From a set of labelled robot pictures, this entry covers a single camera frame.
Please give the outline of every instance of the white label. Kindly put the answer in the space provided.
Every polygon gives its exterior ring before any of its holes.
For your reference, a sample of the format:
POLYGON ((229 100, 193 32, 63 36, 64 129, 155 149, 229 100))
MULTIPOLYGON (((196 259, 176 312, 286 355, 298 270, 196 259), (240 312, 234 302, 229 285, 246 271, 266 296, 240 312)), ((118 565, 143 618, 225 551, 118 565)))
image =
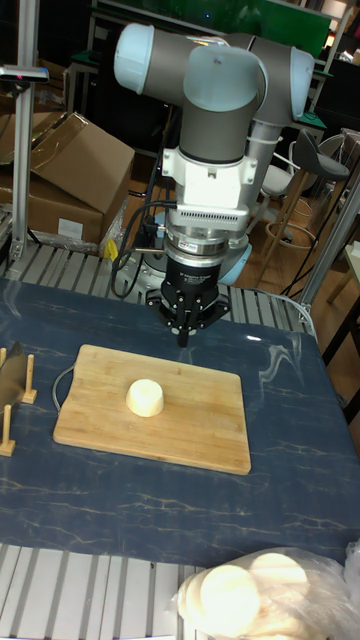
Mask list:
POLYGON ((74 222, 73 220, 65 220, 65 218, 59 218, 58 233, 61 236, 66 236, 67 238, 81 240, 83 227, 84 225, 82 225, 80 222, 74 222))
POLYGON ((189 251, 189 253, 196 253, 197 245, 191 244, 190 242, 182 242, 182 240, 180 240, 179 249, 184 249, 185 251, 189 251))

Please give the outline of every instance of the dough ball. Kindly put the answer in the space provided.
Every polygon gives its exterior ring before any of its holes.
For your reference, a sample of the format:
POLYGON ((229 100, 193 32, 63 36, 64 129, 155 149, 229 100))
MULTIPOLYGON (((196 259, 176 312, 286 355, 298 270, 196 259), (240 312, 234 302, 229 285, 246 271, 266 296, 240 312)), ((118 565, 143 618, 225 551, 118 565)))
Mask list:
POLYGON ((154 380, 136 380, 127 392, 126 404, 137 416, 151 418, 164 408, 163 390, 154 380))

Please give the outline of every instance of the robotic arm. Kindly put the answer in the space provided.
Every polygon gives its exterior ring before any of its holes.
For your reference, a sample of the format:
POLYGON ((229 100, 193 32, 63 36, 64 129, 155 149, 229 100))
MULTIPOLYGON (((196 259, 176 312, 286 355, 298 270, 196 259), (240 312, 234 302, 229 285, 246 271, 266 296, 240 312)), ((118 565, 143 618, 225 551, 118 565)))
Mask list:
POLYGON ((229 311, 231 284, 251 251, 245 233, 282 128, 301 117, 314 60, 248 35, 194 39, 131 24, 114 60, 118 82, 182 108, 180 143, 164 149, 176 183, 166 220, 166 273, 147 304, 186 346, 229 311))

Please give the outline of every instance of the stool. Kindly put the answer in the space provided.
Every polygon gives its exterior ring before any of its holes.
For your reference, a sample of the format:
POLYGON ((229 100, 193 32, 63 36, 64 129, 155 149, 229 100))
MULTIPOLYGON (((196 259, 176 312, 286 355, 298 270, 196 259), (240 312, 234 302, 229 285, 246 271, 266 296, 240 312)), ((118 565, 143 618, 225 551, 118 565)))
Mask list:
POLYGON ((311 133, 306 131, 306 129, 302 129, 299 133, 294 146, 293 158, 294 163, 297 164, 300 169, 293 179, 291 189, 284 200, 283 206, 281 207, 277 217, 276 224, 278 225, 278 231, 275 238, 273 240, 270 237, 267 238, 260 254, 262 264, 255 286, 258 286, 269 264, 272 254, 282 239, 284 229, 289 223, 309 175, 316 174, 317 176, 337 183, 329 208, 333 206, 333 203, 340 195, 344 182, 349 175, 349 171, 346 167, 319 151, 314 137, 311 133))

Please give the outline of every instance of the white round object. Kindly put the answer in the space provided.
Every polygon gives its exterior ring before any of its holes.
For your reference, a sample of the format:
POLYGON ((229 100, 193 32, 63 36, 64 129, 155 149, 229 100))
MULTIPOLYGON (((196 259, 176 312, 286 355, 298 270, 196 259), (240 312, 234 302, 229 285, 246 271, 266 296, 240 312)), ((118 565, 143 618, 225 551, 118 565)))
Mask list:
POLYGON ((264 553, 255 558, 251 563, 251 574, 259 590, 274 589, 277 585, 289 585, 292 593, 294 592, 295 595, 298 593, 303 597, 310 586, 304 569, 295 560, 282 553, 264 553))
POLYGON ((114 74, 121 86, 141 94, 148 74, 155 29, 152 25, 128 24, 118 40, 114 74))
POLYGON ((192 576, 187 584, 185 594, 185 611, 188 614, 188 620, 198 631, 202 631, 207 635, 212 635, 212 627, 204 612, 201 602, 201 587, 205 577, 210 573, 211 569, 201 571, 192 576))
POLYGON ((136 380, 127 392, 126 404, 137 416, 151 418, 164 408, 163 390, 154 380, 136 380))
POLYGON ((260 597, 251 575, 233 565, 210 571, 201 587, 201 602, 213 633, 230 638, 244 633, 260 609, 260 597))

